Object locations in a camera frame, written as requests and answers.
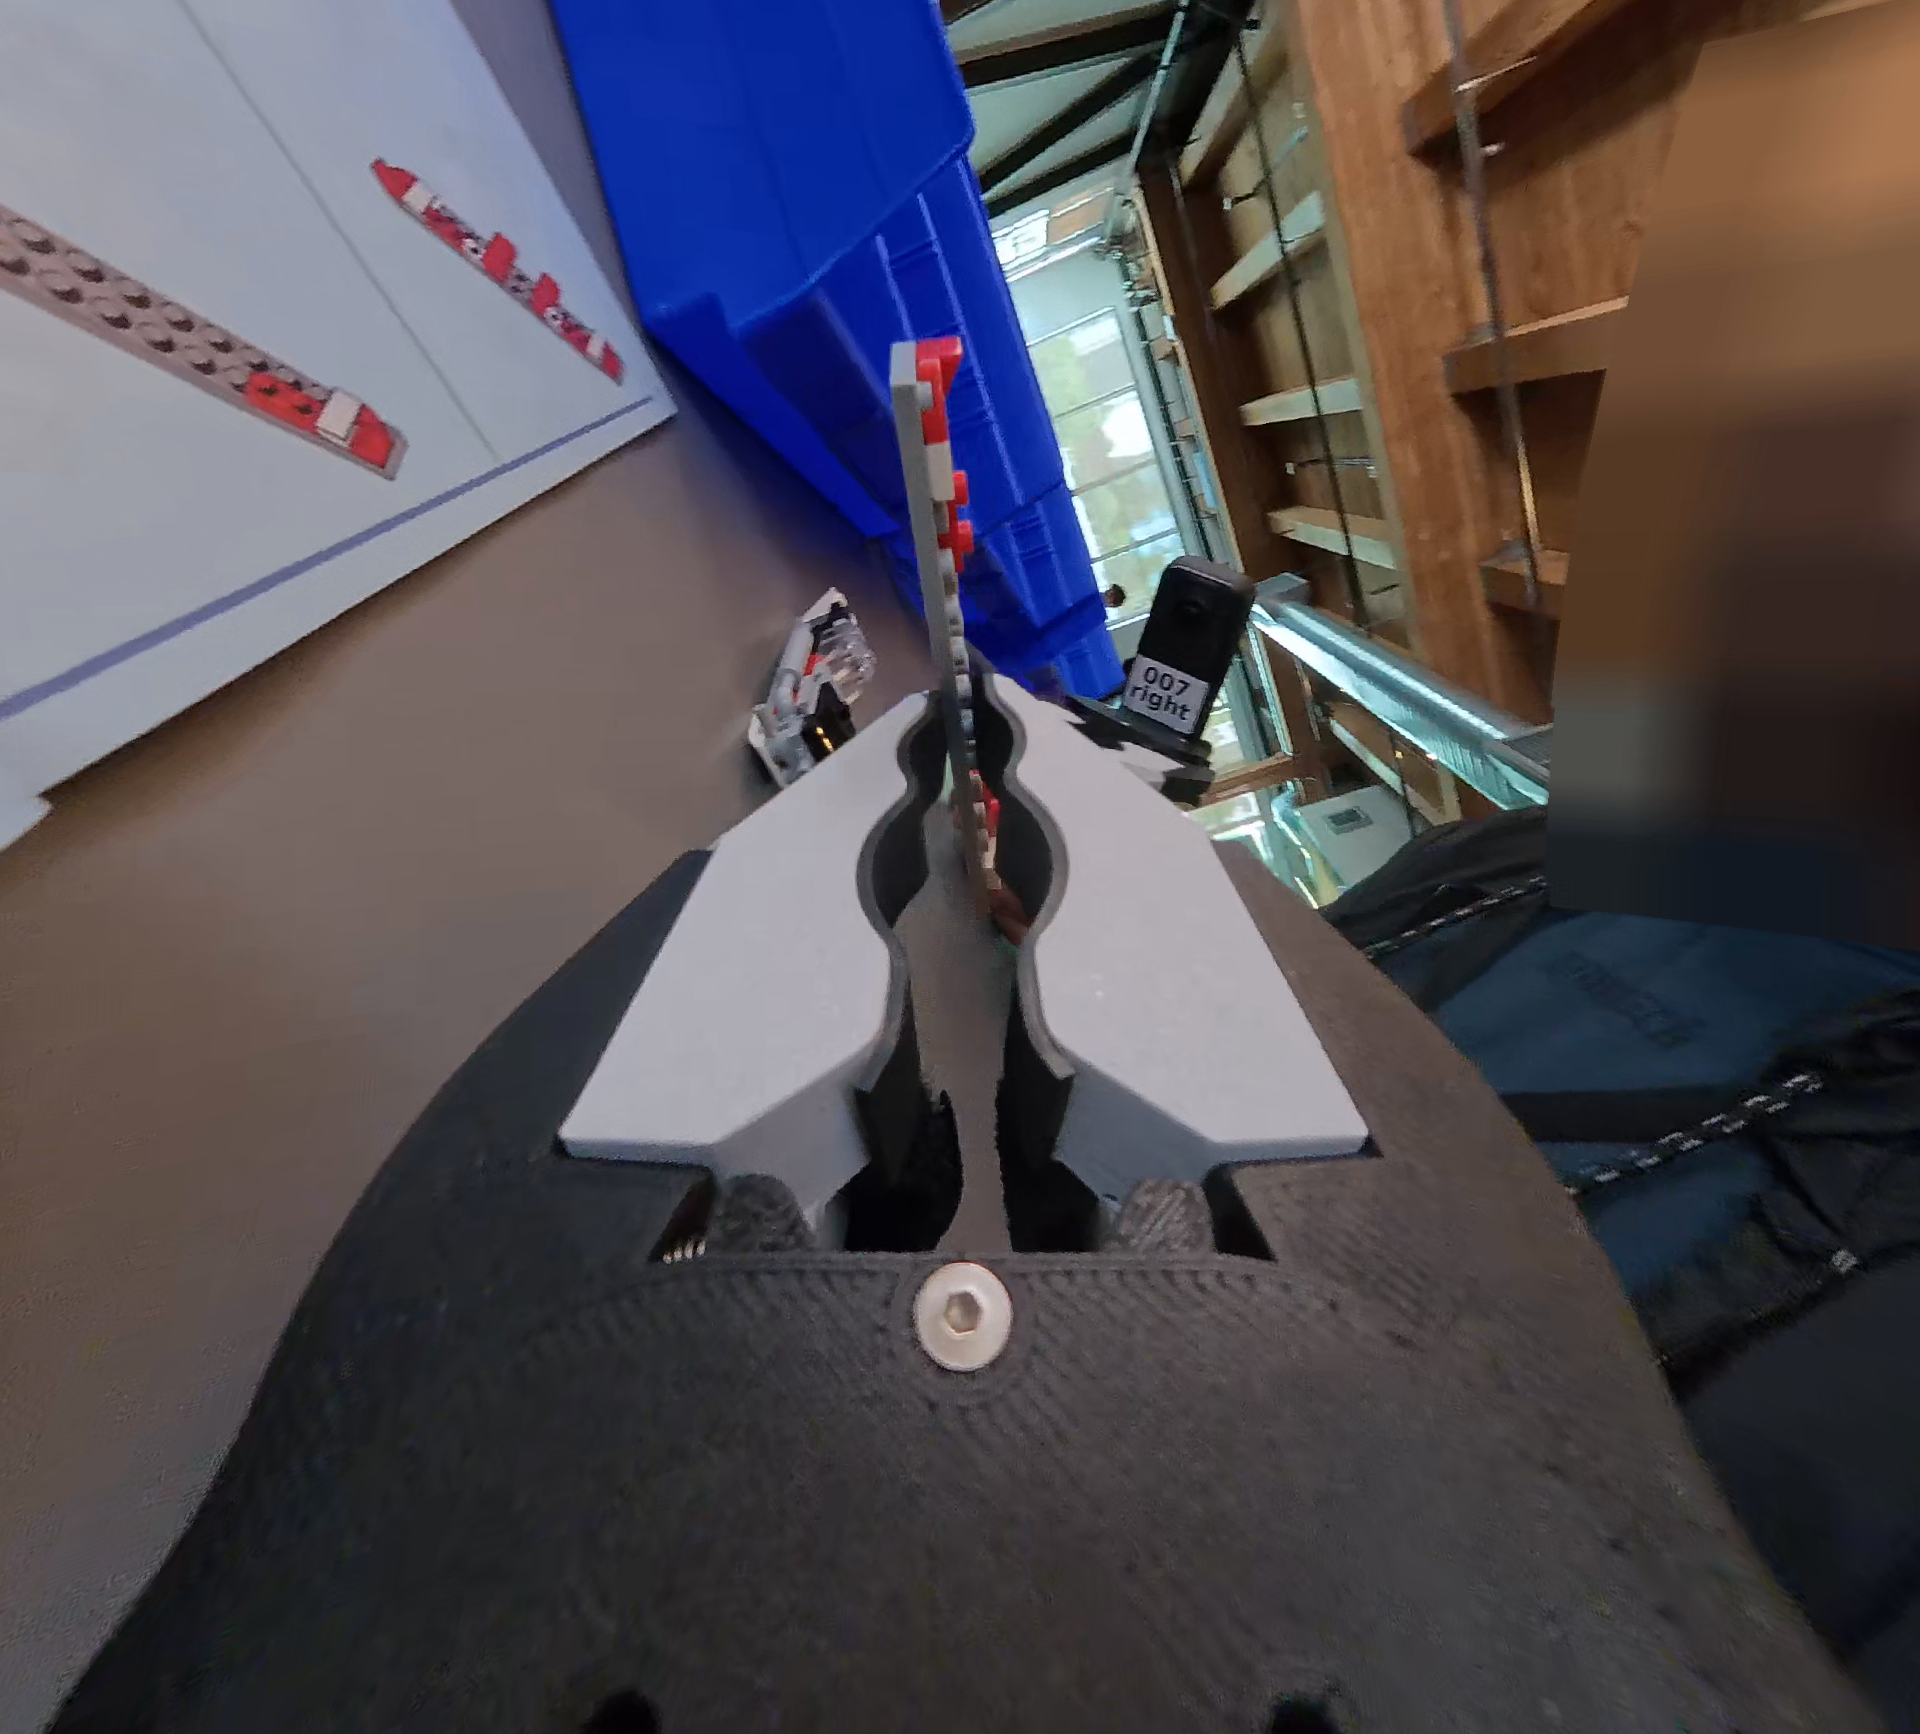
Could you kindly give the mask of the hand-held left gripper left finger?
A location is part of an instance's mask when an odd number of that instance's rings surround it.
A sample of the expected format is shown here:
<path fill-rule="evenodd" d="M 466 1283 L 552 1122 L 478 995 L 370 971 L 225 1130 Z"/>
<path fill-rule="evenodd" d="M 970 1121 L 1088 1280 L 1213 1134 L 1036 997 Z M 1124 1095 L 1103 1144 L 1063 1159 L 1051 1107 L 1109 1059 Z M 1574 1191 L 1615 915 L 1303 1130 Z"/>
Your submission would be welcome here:
<path fill-rule="evenodd" d="M 948 1231 L 900 916 L 948 752 L 932 694 L 722 835 L 559 1128 L 573 1160 L 768 1178 L 853 1250 Z"/>

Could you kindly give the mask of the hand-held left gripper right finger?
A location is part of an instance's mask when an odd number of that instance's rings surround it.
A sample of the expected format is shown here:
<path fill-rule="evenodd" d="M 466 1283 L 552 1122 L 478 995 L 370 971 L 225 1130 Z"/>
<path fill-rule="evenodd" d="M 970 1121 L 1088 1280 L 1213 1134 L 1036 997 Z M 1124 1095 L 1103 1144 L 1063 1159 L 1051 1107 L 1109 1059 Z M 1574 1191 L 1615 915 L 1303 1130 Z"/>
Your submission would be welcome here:
<path fill-rule="evenodd" d="M 1103 1243 L 1142 1185 L 1364 1156 L 1373 1134 L 1223 850 L 1063 707 L 972 694 L 1021 921 L 994 1151 L 1013 1243 Z"/>

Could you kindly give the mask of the long grey brick plate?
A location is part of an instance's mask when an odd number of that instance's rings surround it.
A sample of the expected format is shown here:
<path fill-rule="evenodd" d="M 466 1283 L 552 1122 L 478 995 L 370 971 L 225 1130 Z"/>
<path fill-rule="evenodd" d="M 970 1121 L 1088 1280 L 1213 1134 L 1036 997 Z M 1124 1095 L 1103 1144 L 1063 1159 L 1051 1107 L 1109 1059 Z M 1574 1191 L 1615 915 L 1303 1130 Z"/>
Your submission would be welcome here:
<path fill-rule="evenodd" d="M 974 906 L 1003 940 L 1021 949 L 1031 916 L 998 876 L 998 796 L 979 759 L 974 672 L 962 609 L 962 574 L 972 558 L 974 528 L 966 507 L 966 474 L 955 463 L 948 421 L 962 367 L 964 344 L 959 337 L 900 341 L 890 348 L 889 389 L 959 847 Z"/>

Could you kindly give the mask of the large blue plastic bin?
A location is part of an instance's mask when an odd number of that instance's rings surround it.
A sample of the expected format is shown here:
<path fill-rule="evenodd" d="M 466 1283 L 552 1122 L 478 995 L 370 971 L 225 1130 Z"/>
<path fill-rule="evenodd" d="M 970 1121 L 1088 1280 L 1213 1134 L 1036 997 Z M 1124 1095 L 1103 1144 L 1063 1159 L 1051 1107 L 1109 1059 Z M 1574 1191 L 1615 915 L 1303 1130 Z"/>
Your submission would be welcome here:
<path fill-rule="evenodd" d="M 1069 482 L 976 533 L 959 603 L 969 647 L 994 670 L 1026 686 L 1053 675 L 1084 698 L 1120 691 L 1122 660 Z"/>
<path fill-rule="evenodd" d="M 939 0 L 547 3 L 653 344 L 866 539 L 903 341 L 964 341 L 976 526 L 1065 486 Z"/>

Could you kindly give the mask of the white ceiling air vent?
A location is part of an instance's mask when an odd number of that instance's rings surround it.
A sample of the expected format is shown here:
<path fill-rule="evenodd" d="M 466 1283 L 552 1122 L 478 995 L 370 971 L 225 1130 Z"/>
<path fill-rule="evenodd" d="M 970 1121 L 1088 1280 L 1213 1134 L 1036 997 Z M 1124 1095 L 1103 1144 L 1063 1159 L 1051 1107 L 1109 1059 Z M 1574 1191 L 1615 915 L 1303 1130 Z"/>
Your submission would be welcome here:
<path fill-rule="evenodd" d="M 1298 806 L 1309 847 L 1341 890 L 1375 876 L 1423 832 L 1405 796 L 1389 787 L 1357 787 Z"/>

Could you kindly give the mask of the grey black brick model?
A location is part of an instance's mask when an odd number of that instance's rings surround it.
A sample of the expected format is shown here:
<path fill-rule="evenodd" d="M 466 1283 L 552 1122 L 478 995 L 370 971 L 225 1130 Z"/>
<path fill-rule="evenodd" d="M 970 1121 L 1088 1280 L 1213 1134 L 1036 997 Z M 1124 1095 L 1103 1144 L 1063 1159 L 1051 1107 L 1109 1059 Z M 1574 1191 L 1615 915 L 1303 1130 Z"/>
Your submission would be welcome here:
<path fill-rule="evenodd" d="M 793 622 L 768 691 L 744 726 L 746 749 L 776 791 L 793 788 L 853 741 L 853 708 L 876 670 L 872 643 L 838 589 Z"/>

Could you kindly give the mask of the person's dark clothing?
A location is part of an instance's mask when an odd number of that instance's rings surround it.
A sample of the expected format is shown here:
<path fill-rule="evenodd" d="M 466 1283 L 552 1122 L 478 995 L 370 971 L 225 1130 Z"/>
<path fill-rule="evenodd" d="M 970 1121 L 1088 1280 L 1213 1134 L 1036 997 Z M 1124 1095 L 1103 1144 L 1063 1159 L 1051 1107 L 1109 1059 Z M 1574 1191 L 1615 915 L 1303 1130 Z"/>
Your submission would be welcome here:
<path fill-rule="evenodd" d="M 1742 1530 L 1918 1729 L 1917 949 L 1555 906 L 1544 808 L 1325 921 L 1481 1073 L 1617 1273 Z"/>

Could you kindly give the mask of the white instruction sheet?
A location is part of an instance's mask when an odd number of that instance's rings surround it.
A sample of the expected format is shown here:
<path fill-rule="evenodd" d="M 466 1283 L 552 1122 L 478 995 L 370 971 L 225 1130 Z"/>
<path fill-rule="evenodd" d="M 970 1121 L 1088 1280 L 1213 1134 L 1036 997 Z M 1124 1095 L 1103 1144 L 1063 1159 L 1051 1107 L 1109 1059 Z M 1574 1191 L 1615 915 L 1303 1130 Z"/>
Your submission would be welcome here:
<path fill-rule="evenodd" d="M 4 0 L 4 847 L 679 407 L 459 0 Z"/>

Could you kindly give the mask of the silver ventilation duct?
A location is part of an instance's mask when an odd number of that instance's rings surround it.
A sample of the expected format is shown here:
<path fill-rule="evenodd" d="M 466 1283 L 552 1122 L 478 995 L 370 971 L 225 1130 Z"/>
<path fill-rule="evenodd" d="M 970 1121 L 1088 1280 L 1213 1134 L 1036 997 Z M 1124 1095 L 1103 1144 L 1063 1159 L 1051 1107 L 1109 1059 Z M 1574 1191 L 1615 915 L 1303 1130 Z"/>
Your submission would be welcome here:
<path fill-rule="evenodd" d="M 1253 625 L 1262 641 L 1494 808 L 1549 804 L 1552 724 L 1524 721 L 1309 604 L 1307 586 L 1297 574 L 1261 583 Z"/>

